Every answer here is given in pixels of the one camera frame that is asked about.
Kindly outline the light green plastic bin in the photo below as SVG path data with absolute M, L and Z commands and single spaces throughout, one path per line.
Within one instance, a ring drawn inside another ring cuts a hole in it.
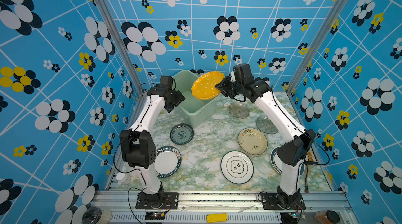
M 199 100 L 194 97 L 191 88 L 193 83 L 198 79 L 198 76 L 189 70 L 182 70 L 174 75 L 173 78 L 177 85 L 175 89 L 180 91 L 185 97 L 185 100 L 174 111 L 186 123 L 196 128 L 214 114 L 218 98 Z

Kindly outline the yellow dotted plate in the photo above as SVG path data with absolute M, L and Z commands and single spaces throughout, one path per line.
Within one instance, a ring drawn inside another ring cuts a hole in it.
M 201 75 L 191 88 L 192 95 L 199 100 L 210 100 L 221 92 L 215 88 L 217 84 L 220 84 L 225 75 L 219 71 L 211 71 Z

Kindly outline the white plate black emblem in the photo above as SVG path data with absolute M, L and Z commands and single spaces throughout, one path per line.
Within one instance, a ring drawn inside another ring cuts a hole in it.
M 254 174 L 254 165 L 251 159 L 240 151 L 226 153 L 220 163 L 223 176 L 233 184 L 246 184 Z

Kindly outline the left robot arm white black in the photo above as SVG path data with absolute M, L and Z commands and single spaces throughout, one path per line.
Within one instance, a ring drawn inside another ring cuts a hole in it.
M 121 173 L 139 176 L 144 203 L 152 207 L 163 204 L 164 191 L 155 170 L 157 150 L 151 133 L 162 109 L 171 112 L 185 100 L 175 87 L 173 77 L 162 76 L 159 84 L 143 97 L 144 104 L 134 124 L 128 130 L 121 131 L 119 136 L 122 160 L 131 168 Z

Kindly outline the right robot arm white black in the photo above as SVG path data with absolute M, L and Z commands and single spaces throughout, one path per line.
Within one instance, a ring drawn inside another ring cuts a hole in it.
M 267 78 L 255 78 L 248 64 L 233 68 L 230 75 L 215 80 L 215 88 L 231 99 L 242 95 L 259 107 L 281 133 L 285 144 L 277 150 L 282 161 L 282 178 L 277 188 L 277 204 L 282 209 L 297 205 L 305 210 L 304 200 L 299 188 L 301 165 L 305 162 L 316 133 L 307 130 L 277 100 Z

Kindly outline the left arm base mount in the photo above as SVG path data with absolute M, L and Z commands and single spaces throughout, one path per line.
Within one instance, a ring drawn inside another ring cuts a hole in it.
M 177 209 L 179 203 L 179 193 L 167 192 L 161 194 L 139 193 L 135 209 Z

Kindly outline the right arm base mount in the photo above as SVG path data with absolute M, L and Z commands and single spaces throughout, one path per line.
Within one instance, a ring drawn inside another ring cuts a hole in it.
M 260 192 L 258 201 L 264 210 L 305 210 L 306 205 L 300 193 L 288 196 L 282 193 Z

